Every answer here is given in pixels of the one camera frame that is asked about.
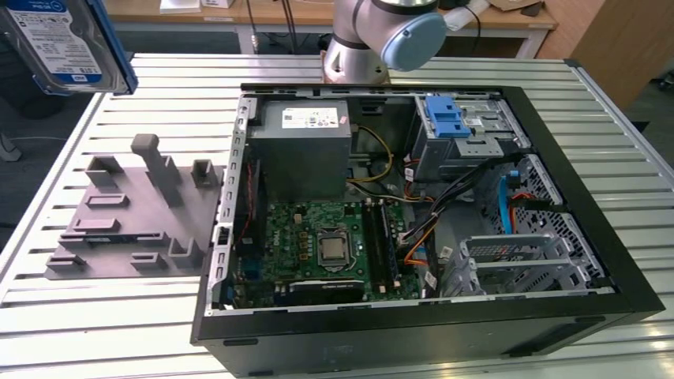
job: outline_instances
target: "power supply label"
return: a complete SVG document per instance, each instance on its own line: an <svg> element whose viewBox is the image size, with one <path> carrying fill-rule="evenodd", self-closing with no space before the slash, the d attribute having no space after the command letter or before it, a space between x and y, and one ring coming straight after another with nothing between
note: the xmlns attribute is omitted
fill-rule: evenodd
<svg viewBox="0 0 674 379"><path fill-rule="evenodd" d="M49 73L67 83L96 83L101 69L84 40L72 33L72 15L59 0L9 0L12 14Z"/></svg>
<svg viewBox="0 0 674 379"><path fill-rule="evenodd" d="M283 129L338 128L336 108L286 108L283 110Z"/></svg>

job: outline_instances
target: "hard drive label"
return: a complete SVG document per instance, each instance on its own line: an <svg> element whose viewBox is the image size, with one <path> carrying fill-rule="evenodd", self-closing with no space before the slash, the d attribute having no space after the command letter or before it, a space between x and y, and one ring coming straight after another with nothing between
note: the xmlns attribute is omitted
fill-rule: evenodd
<svg viewBox="0 0 674 379"><path fill-rule="evenodd" d="M67 83L103 78L87 43L71 30L72 15L59 0L9 1L8 11L49 73Z"/></svg>

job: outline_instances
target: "desk leg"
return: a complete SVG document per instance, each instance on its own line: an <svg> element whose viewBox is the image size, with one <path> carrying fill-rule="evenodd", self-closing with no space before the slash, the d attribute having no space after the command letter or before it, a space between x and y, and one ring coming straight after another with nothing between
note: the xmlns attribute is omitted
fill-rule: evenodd
<svg viewBox="0 0 674 379"><path fill-rule="evenodd" d="M255 54L255 48L252 47L251 25L239 24L235 27L235 31L239 37L239 48L242 49L242 54Z"/></svg>
<svg viewBox="0 0 674 379"><path fill-rule="evenodd" d="M532 29L528 32L528 37L524 39L519 51L516 52L516 57L519 59L534 59L546 40L547 29Z"/></svg>

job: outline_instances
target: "white table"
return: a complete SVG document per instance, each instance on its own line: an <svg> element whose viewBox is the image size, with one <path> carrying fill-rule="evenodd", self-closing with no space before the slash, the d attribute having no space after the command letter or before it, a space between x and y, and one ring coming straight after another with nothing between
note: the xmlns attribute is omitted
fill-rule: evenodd
<svg viewBox="0 0 674 379"><path fill-rule="evenodd" d="M93 96L0 255L3 379L230 377L188 343L197 278L43 278L44 263L88 184L92 154L131 153L136 133L155 133L177 165L227 163L242 82L314 82L318 57L137 54L133 96ZM524 88L667 310L538 358L411 366L320 377L567 379L674 376L674 174L582 70L559 61L450 59L395 84L507 84Z"/></svg>

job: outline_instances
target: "motherboard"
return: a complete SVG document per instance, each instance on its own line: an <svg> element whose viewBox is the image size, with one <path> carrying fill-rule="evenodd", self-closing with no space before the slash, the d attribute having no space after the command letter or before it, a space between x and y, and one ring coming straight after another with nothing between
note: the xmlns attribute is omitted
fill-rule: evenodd
<svg viewBox="0 0 674 379"><path fill-rule="evenodd" d="M395 201L271 203L264 254L240 262L239 306L418 298L396 254L403 231Z"/></svg>

